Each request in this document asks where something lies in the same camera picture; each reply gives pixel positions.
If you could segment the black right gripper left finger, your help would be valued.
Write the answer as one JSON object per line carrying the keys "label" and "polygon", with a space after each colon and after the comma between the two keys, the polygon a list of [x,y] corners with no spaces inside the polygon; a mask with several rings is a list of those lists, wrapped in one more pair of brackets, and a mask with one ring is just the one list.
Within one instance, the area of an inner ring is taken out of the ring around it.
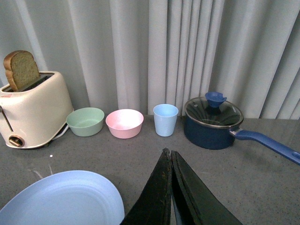
{"label": "black right gripper left finger", "polygon": [[140,197],[121,222],[122,225],[169,225],[171,220],[172,161],[162,150]]}

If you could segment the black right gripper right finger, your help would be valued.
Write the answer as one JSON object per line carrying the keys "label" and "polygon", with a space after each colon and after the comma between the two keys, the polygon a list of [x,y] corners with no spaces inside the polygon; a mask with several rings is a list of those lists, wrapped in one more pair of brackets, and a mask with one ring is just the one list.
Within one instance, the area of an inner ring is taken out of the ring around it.
{"label": "black right gripper right finger", "polygon": [[171,159],[173,204],[178,225],[241,224],[178,152],[172,151]]}

